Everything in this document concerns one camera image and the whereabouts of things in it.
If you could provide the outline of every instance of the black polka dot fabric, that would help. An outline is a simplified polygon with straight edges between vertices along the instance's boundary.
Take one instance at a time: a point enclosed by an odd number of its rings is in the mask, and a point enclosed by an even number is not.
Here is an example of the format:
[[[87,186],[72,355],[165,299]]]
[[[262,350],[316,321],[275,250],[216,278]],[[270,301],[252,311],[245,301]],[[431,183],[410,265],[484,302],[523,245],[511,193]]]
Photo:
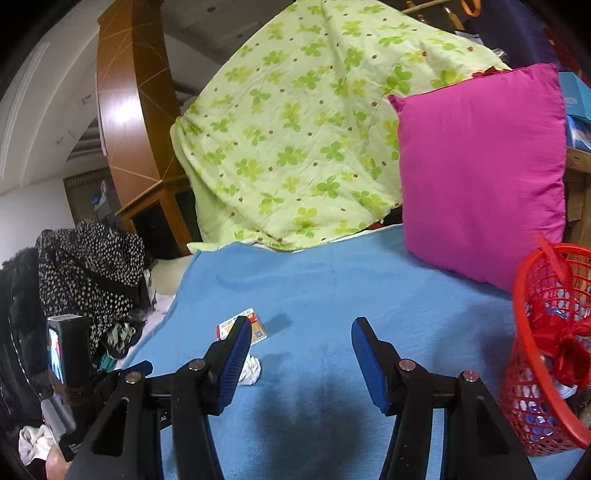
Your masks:
[[[37,249],[45,315],[86,316],[93,357],[105,332],[134,307],[132,293],[137,293],[144,263],[142,239],[84,220],[74,229],[45,230]]]

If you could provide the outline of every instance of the blue box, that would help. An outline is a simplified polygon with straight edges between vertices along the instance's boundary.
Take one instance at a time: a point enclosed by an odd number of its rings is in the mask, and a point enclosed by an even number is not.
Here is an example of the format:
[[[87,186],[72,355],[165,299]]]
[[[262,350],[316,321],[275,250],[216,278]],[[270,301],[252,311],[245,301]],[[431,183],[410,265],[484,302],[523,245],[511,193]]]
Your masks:
[[[591,125],[591,89],[572,72],[560,72],[558,77],[566,114]]]

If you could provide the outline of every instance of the white tissue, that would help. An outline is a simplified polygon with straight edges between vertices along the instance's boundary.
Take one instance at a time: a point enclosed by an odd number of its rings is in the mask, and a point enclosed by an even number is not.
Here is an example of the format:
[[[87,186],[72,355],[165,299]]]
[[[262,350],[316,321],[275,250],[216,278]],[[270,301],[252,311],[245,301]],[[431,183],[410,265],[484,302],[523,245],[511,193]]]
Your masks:
[[[49,449],[55,443],[53,434],[47,425],[40,428],[23,427],[18,434],[18,453],[21,462],[28,465],[35,458],[47,460]]]
[[[247,354],[240,379],[238,379],[238,385],[252,385],[258,380],[260,375],[261,363],[259,359],[251,356],[251,354]]]

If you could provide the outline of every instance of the wooden furniture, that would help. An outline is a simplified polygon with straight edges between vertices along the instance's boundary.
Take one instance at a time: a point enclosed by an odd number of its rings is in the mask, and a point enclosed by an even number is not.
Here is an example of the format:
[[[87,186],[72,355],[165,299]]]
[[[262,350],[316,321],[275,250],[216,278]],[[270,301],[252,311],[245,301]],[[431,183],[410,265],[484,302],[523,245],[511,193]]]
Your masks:
[[[99,117],[109,168],[126,229],[151,239],[136,218],[153,208],[158,229],[169,229],[174,248],[156,257],[187,255],[195,238],[178,204],[189,181],[176,159],[170,127],[180,115],[174,91],[160,6],[162,0],[116,0],[99,18],[96,67]],[[159,248],[161,242],[151,242]]]
[[[564,186],[567,218],[564,241],[591,248],[591,154],[568,148]]]

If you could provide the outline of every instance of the pink pillow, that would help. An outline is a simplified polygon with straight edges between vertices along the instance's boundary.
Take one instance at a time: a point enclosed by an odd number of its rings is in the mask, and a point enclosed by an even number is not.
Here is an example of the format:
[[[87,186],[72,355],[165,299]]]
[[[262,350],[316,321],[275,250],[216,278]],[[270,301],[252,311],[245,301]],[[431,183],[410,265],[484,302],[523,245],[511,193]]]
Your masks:
[[[564,232],[566,135],[556,68],[536,64],[407,98],[398,112],[405,243],[512,291],[537,232]]]

